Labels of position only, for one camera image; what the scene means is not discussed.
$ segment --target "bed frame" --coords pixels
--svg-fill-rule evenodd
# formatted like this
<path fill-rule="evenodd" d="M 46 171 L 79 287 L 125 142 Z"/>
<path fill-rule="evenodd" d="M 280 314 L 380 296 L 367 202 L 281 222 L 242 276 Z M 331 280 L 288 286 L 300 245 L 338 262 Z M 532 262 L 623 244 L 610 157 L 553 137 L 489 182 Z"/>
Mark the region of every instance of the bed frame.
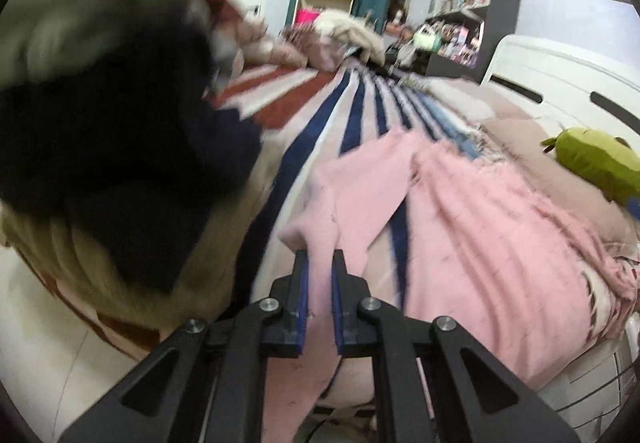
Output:
<path fill-rule="evenodd" d="M 509 35 L 496 48 L 482 85 L 534 118 L 553 117 L 564 128 L 597 128 L 640 152 L 640 71 L 611 58 Z"/>

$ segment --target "green pillow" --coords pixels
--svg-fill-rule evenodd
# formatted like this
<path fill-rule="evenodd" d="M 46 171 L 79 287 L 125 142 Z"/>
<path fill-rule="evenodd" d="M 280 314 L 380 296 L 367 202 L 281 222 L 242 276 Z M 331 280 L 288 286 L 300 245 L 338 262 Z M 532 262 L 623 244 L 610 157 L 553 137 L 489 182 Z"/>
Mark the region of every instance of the green pillow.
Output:
<path fill-rule="evenodd" d="M 573 127 L 545 139 L 545 152 L 556 149 L 558 162 L 602 190 L 609 201 L 627 206 L 640 198 L 640 157 L 622 138 L 599 130 Z"/>

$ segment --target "pink cloth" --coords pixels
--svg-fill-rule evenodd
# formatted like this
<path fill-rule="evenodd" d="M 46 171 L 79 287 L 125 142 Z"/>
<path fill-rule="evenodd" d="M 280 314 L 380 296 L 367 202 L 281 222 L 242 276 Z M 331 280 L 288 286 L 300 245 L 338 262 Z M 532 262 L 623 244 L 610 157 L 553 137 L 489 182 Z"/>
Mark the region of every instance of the pink cloth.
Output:
<path fill-rule="evenodd" d="M 302 357 L 268 364 L 267 443 L 292 440 L 337 368 L 334 249 L 344 250 L 350 273 L 362 275 L 367 248 L 404 198 L 407 315 L 452 315 L 532 387 L 575 358 L 588 336 L 588 292 L 576 251 L 617 293 L 620 312 L 635 304 L 633 277 L 590 227 L 529 190 L 512 166 L 470 162 L 446 142 L 392 130 L 322 166 L 311 190 L 304 213 L 281 235 L 289 248 L 308 249 L 309 315 Z M 368 374 L 360 379 L 370 380 L 370 368 L 362 369 Z"/>

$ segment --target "red stripe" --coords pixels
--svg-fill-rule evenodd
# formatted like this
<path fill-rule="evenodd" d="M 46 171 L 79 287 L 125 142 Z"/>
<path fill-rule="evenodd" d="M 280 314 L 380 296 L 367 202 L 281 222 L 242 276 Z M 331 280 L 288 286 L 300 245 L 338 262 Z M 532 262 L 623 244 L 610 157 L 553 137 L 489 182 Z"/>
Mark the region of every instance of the red stripe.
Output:
<path fill-rule="evenodd" d="M 258 76 L 253 80 L 247 80 L 246 82 L 241 82 L 240 84 L 236 84 L 235 86 L 231 86 L 228 89 L 226 89 L 222 94 L 220 94 L 219 97 L 217 97 L 216 101 L 214 102 L 214 106 L 219 107 L 220 105 L 225 103 L 226 100 L 228 100 L 229 98 L 232 98 L 233 96 L 237 96 L 242 92 L 247 92 L 248 90 L 255 89 L 256 87 L 261 86 L 262 84 L 271 82 L 272 80 L 275 80 L 276 78 L 284 76 L 285 74 L 292 73 L 293 71 L 296 71 L 296 69 L 277 68 L 275 71 L 271 71 L 271 73 L 264 74 L 263 76 Z"/>
<path fill-rule="evenodd" d="M 263 107 L 253 120 L 263 128 L 281 129 L 306 102 L 334 79 L 333 73 L 318 73 L 308 82 L 287 91 L 280 98 Z"/>

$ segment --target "black cable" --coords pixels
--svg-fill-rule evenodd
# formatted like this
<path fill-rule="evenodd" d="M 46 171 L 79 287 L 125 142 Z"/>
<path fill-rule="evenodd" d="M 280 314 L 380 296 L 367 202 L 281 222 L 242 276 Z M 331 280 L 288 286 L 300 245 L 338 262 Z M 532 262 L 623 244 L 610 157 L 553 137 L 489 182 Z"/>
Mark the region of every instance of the black cable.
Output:
<path fill-rule="evenodd" d="M 631 365 L 629 365 L 624 371 L 622 371 L 621 373 L 618 373 L 615 377 L 611 378 L 609 381 L 607 381 L 607 383 L 603 383 L 601 386 L 599 386 L 597 389 L 595 389 L 594 391 L 591 391 L 589 394 L 585 394 L 584 396 L 582 396 L 580 399 L 577 399 L 576 401 L 574 401 L 573 403 L 570 403 L 569 405 L 565 405 L 564 407 L 562 407 L 562 409 L 558 409 L 556 410 L 556 412 L 562 412 L 563 410 L 567 410 L 570 407 L 573 407 L 574 405 L 578 405 L 578 403 L 580 403 L 581 401 L 584 401 L 585 399 L 587 399 L 588 397 L 593 396 L 596 393 L 599 393 L 602 389 L 604 389 L 607 385 L 611 385 L 614 381 L 616 381 L 620 376 L 628 373 L 631 369 L 634 368 L 634 364 L 632 363 Z"/>
<path fill-rule="evenodd" d="M 590 419 L 589 421 L 585 421 L 582 425 L 578 425 L 577 427 L 572 427 L 573 430 L 579 429 L 580 427 L 584 427 L 585 425 L 588 425 L 589 423 L 591 423 L 592 421 L 596 421 L 598 418 L 600 417 L 605 417 L 606 415 L 611 414 L 613 411 L 615 411 L 616 409 L 619 409 L 620 405 L 617 407 L 614 407 L 613 409 L 611 409 L 609 412 L 604 412 L 602 414 L 597 415 L 595 418 Z"/>
<path fill-rule="evenodd" d="M 305 438 L 305 443 L 311 443 L 311 438 L 316 434 L 316 432 L 318 432 L 318 429 L 324 425 L 327 421 L 329 421 L 329 418 L 323 419 L 320 423 L 318 423 L 314 429 L 306 436 Z"/>

